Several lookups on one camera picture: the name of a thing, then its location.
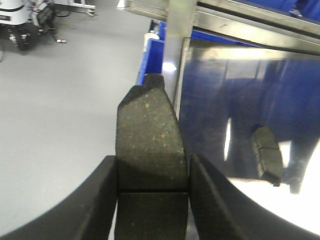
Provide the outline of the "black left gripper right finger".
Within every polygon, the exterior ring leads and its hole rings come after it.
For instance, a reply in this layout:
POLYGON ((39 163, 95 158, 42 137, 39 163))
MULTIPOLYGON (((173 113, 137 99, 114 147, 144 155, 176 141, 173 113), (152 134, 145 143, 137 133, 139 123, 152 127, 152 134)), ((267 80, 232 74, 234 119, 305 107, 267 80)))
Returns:
POLYGON ((205 156, 190 158, 190 204, 201 240, 318 240, 238 190, 205 156))

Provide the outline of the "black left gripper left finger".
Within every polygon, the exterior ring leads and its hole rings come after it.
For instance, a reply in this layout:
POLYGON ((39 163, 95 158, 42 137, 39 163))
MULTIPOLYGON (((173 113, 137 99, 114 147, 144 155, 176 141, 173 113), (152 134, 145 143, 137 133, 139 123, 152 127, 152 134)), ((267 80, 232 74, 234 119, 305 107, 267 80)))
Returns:
POLYGON ((2 240, 106 240, 117 202, 117 166, 106 156, 67 198, 2 240))

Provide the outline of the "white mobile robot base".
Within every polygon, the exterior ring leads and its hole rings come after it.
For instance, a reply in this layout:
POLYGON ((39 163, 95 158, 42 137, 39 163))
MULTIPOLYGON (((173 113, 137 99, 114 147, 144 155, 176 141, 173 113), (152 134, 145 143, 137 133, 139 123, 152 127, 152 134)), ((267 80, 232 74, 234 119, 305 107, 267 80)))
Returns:
POLYGON ((0 2, 0 27, 7 29, 9 40, 20 51, 26 51, 32 36, 27 25, 34 26, 39 34, 49 31, 54 41, 65 44, 56 37, 56 18, 53 0, 2 0, 0 2))

